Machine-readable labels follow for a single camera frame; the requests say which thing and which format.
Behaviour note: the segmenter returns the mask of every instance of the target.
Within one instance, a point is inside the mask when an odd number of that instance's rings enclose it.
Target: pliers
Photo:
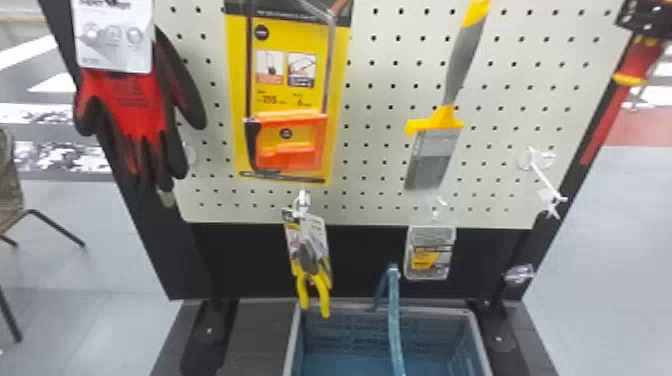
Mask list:
[[[320,296],[320,313],[329,318],[329,290],[331,290],[331,271],[325,256],[319,255],[310,240],[301,242],[299,249],[291,259],[292,274],[296,276],[296,293],[301,308],[308,309],[308,288],[306,282],[314,285]]]

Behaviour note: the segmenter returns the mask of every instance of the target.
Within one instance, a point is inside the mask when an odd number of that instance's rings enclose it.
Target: red tool handle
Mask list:
[[[628,97],[630,87],[646,84],[646,73],[653,63],[655,63],[663,54],[662,40],[656,38],[646,38],[641,35],[635,39],[628,47],[623,58],[621,68],[614,74],[613,79],[620,85],[611,98],[611,102],[600,119],[600,123],[595,128],[590,143],[583,152],[579,164],[589,165],[595,155],[607,139],[611,126],[614,124],[621,105]]]

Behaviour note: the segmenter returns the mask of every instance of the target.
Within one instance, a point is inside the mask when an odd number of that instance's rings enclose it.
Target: red floor marking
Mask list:
[[[672,107],[621,110],[605,145],[672,147]]]

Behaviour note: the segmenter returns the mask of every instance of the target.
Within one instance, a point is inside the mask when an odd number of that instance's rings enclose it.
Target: yellow pliers handle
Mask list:
[[[296,276],[296,294],[299,297],[299,305],[302,309],[308,309],[308,281],[311,281],[320,296],[320,313],[325,319],[331,316],[329,309],[329,289],[331,280],[322,265],[318,265],[318,273],[313,275],[301,268],[297,260],[292,260],[292,274]]]

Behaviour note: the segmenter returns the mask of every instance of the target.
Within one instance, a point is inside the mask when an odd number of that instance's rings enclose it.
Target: red work glove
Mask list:
[[[175,126],[175,106],[195,129],[206,125],[203,101],[177,51],[157,27],[149,74],[81,69],[75,128],[90,136],[107,126],[117,157],[135,184],[164,192],[182,179],[187,159]]]

